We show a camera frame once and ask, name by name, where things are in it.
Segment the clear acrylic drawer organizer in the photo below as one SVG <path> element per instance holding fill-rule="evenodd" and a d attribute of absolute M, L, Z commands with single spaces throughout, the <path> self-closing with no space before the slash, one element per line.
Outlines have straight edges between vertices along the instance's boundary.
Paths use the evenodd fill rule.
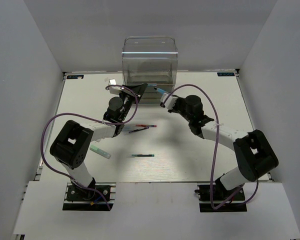
<path fill-rule="evenodd" d="M 170 36 L 130 36 L 122 48 L 123 84 L 147 84 L 142 104 L 159 104 L 155 88 L 171 92 L 177 79 L 178 48 Z"/>

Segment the red gel pen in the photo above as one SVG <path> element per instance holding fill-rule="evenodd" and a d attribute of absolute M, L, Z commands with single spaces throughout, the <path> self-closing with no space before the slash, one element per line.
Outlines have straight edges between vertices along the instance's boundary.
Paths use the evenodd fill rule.
<path fill-rule="evenodd" d="M 155 124 L 136 124 L 135 127 L 140 127 L 140 128 L 156 128 L 157 125 L 155 125 Z"/>

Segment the purple gel pen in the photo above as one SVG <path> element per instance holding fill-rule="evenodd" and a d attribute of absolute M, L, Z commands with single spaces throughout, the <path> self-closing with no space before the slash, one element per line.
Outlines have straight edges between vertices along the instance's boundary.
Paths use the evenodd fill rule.
<path fill-rule="evenodd" d="M 148 130 L 148 129 L 149 129 L 149 127 L 146 126 L 146 127 L 143 127 L 143 128 L 130 130 L 130 131 L 127 132 L 127 134 L 137 133 L 137 132 L 144 131 L 144 130 Z"/>

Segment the green black gel pen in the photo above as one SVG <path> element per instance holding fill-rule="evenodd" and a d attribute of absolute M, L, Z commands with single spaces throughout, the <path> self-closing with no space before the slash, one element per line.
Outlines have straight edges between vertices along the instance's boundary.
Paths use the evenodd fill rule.
<path fill-rule="evenodd" d="M 133 158 L 153 158 L 155 157 L 154 154 L 132 154 L 131 157 Z"/>

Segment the green capped highlighter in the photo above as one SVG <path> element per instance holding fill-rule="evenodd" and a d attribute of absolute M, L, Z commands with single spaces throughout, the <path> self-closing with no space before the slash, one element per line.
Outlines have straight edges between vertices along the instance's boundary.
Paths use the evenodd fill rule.
<path fill-rule="evenodd" d="M 102 156 L 103 158 L 106 158 L 106 159 L 110 159 L 110 158 L 111 158 L 111 154 L 110 154 L 110 153 L 108 153 L 108 152 L 106 152 L 106 151 L 104 151 L 104 150 L 98 148 L 98 147 L 95 146 L 95 145 L 91 145 L 91 146 L 89 147 L 89 149 L 90 149 L 92 152 L 94 152 L 94 153 L 96 153 L 96 154 Z"/>

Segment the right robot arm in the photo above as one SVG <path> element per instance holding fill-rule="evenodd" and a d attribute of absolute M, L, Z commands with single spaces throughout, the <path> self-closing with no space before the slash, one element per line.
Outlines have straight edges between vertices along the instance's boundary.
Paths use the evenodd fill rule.
<path fill-rule="evenodd" d="M 233 195 L 235 188 L 258 180 L 279 165 L 279 160 L 260 130 L 244 132 L 218 125 L 205 115 L 201 98 L 189 95 L 185 98 L 165 93 L 161 106 L 169 113 L 181 115 L 190 131 L 197 137 L 211 140 L 234 151 L 237 167 L 215 180 L 216 195 L 226 200 Z"/>

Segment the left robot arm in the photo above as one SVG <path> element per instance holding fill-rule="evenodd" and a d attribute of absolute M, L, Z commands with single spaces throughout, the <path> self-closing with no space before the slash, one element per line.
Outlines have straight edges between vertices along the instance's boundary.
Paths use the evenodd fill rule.
<path fill-rule="evenodd" d="M 138 106 L 147 87 L 146 83 L 133 86 L 108 85 L 105 89 L 116 96 L 109 100 L 103 119 L 73 114 L 90 122 L 80 124 L 68 120 L 52 143 L 50 154 L 66 169 L 66 176 L 79 187 L 78 193 L 84 199 L 89 200 L 96 193 L 96 181 L 84 163 L 91 142 L 118 136 L 125 124 L 133 119 L 130 117 L 126 120 L 126 117 L 132 105 Z"/>

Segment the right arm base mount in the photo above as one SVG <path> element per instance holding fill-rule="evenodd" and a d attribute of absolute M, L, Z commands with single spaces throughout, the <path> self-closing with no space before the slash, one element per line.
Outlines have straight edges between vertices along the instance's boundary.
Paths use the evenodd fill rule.
<path fill-rule="evenodd" d="M 213 184 L 212 187 L 212 197 L 213 205 L 217 207 L 223 201 L 225 201 L 235 190 L 223 191 L 220 187 L 216 187 Z M 217 210 L 213 209 L 210 200 L 210 185 L 201 184 L 198 185 L 194 190 L 194 194 L 198 197 L 199 210 L 201 213 L 240 213 L 247 212 L 247 206 L 244 203 L 246 201 L 246 196 L 244 190 L 241 189 L 236 195 L 232 196 L 227 202 L 225 202 Z"/>

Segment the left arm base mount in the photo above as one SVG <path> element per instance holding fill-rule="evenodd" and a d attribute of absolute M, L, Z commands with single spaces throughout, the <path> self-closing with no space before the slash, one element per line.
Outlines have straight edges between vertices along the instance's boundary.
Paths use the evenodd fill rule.
<path fill-rule="evenodd" d="M 63 211 L 108 212 L 115 203 L 116 183 L 96 183 L 95 191 L 79 190 L 68 183 L 65 189 Z"/>

